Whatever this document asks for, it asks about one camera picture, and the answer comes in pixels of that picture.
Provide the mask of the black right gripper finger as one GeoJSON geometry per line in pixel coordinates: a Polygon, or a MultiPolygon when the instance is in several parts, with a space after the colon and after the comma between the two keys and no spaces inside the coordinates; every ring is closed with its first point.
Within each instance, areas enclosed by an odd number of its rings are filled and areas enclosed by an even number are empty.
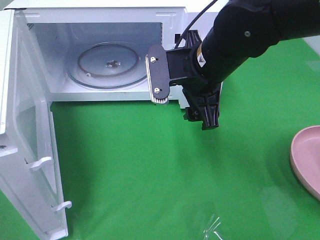
{"type": "Polygon", "coordinates": [[[192,48],[194,45],[201,43],[201,37],[198,30],[187,30],[184,34],[176,34],[174,48],[192,48]]]}
{"type": "Polygon", "coordinates": [[[189,107],[185,108],[184,120],[202,122],[201,129],[211,130],[219,127],[221,87],[198,95],[182,90],[189,107]]]}

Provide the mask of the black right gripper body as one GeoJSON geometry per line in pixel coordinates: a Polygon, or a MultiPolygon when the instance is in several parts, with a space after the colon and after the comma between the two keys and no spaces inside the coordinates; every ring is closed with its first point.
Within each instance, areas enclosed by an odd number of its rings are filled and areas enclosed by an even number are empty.
{"type": "Polygon", "coordinates": [[[178,48],[174,51],[174,83],[182,86],[187,100],[212,98],[219,100],[221,84],[209,86],[209,80],[197,69],[196,48],[178,48]]]}

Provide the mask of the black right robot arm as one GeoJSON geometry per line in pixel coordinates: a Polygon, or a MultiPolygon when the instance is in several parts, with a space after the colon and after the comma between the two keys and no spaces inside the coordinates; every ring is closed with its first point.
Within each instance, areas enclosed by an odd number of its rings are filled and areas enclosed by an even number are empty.
{"type": "Polygon", "coordinates": [[[230,0],[213,26],[192,50],[195,78],[182,83],[189,104],[185,119],[202,122],[202,129],[219,125],[221,83],[249,58],[256,58],[281,41],[317,36],[317,0],[230,0]]]}

